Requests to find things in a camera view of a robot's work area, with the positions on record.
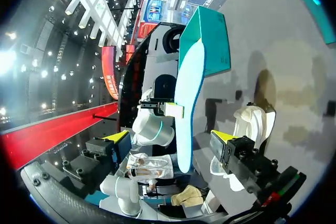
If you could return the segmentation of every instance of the sign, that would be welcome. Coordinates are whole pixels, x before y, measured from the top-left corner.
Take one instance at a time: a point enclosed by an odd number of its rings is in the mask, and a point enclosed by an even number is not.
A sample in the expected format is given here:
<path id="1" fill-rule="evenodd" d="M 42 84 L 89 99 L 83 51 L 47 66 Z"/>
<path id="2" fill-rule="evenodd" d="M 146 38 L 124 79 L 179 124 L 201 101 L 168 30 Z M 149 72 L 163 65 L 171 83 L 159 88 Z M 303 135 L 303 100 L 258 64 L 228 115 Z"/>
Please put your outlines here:
<path id="1" fill-rule="evenodd" d="M 138 32 L 138 39 L 144 39 L 157 26 L 157 23 L 141 22 Z"/>
<path id="2" fill-rule="evenodd" d="M 129 62 L 135 51 L 135 45 L 126 45 L 126 63 Z"/>
<path id="3" fill-rule="evenodd" d="M 115 46 L 102 47 L 101 54 L 101 64 L 106 87 L 113 99 L 117 100 L 118 89 L 114 77 Z"/>

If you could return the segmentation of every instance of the black bolt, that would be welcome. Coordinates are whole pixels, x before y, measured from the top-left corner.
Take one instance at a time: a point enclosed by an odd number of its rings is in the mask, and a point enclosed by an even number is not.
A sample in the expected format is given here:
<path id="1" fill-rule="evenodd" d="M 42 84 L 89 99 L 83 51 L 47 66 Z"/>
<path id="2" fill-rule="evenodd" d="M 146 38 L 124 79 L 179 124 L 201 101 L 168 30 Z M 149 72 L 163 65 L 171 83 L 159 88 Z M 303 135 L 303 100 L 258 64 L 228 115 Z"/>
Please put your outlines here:
<path id="1" fill-rule="evenodd" d="M 94 158 L 95 158 L 95 160 L 100 160 L 100 158 L 101 158 L 101 156 L 100 156 L 100 154 L 94 154 Z"/>
<path id="2" fill-rule="evenodd" d="M 278 166 L 278 161 L 276 159 L 272 159 L 271 164 L 272 166 Z"/>
<path id="3" fill-rule="evenodd" d="M 89 151 L 88 151 L 88 150 L 82 150 L 82 154 L 83 154 L 84 156 L 88 156 L 88 155 L 89 155 Z"/>
<path id="4" fill-rule="evenodd" d="M 34 178 L 33 184 L 34 184 L 34 186 L 39 186 L 41 184 L 41 182 L 37 178 Z"/>
<path id="5" fill-rule="evenodd" d="M 49 179 L 49 174 L 47 174 L 47 173 L 42 173 L 42 178 L 43 178 L 44 180 Z"/>
<path id="6" fill-rule="evenodd" d="M 240 153 L 239 153 L 239 159 L 242 159 L 242 158 L 244 158 L 246 156 L 246 152 L 245 151 L 241 151 Z"/>
<path id="7" fill-rule="evenodd" d="M 260 168 L 256 169 L 254 174 L 258 177 L 261 174 L 261 169 Z"/>
<path id="8" fill-rule="evenodd" d="M 252 187 L 247 187 L 247 188 L 246 188 L 246 191 L 247 191 L 249 194 L 251 194 L 251 193 L 253 193 L 253 188 L 252 188 Z"/>
<path id="9" fill-rule="evenodd" d="M 63 161 L 63 166 L 64 166 L 65 168 L 70 168 L 70 167 L 71 167 L 71 164 L 70 164 L 69 161 L 64 160 L 64 161 Z"/>
<path id="10" fill-rule="evenodd" d="M 77 173 L 80 177 L 82 177 L 82 176 L 84 175 L 84 170 L 83 170 L 82 168 L 78 168 L 78 169 L 76 170 L 76 173 Z"/>

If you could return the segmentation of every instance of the tan fabric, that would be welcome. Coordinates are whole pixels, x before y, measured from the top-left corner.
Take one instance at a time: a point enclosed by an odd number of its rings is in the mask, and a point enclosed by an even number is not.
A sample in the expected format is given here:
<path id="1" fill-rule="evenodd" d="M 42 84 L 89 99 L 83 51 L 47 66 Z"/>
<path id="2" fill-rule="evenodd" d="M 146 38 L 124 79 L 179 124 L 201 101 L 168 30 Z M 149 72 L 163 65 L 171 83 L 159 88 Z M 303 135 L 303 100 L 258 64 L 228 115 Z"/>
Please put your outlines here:
<path id="1" fill-rule="evenodd" d="M 185 207 L 197 206 L 203 203 L 201 192 L 191 185 L 188 185 L 183 192 L 175 194 L 171 197 L 172 206 L 180 206 L 183 204 Z"/>

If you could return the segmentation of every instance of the white fabric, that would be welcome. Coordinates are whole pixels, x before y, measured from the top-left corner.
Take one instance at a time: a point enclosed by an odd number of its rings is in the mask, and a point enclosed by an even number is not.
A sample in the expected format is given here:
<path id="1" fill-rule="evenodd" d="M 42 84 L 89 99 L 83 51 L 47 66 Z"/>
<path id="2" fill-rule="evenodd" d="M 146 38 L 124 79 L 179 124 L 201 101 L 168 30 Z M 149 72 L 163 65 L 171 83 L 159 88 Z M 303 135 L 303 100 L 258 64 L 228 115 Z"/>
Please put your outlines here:
<path id="1" fill-rule="evenodd" d="M 156 178 L 169 179 L 174 177 L 173 164 L 169 155 L 148 157 L 145 153 L 137 153 L 129 156 L 127 169 L 135 168 L 135 177 L 131 177 L 138 182 L 155 185 Z"/>

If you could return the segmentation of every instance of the red banner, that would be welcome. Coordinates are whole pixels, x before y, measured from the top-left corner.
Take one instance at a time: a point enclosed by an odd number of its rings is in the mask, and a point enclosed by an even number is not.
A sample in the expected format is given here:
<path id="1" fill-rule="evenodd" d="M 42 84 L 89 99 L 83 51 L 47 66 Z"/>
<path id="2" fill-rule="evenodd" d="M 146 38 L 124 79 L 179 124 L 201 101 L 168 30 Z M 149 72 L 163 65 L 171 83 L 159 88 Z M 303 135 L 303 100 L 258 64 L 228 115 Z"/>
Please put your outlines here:
<path id="1" fill-rule="evenodd" d="M 42 153 L 101 121 L 92 115 L 110 116 L 116 113 L 116 102 L 4 132 L 4 151 L 13 169 L 19 169 Z"/>
<path id="2" fill-rule="evenodd" d="M 157 23 L 140 22 L 138 39 L 144 39 L 157 26 Z"/>
<path id="3" fill-rule="evenodd" d="M 135 45 L 126 45 L 126 63 L 129 62 L 135 51 Z"/>
<path id="4" fill-rule="evenodd" d="M 118 89 L 114 77 L 114 58 L 116 56 L 115 46 L 103 47 L 101 49 L 101 64 L 103 67 L 104 81 L 110 95 L 117 100 Z"/>

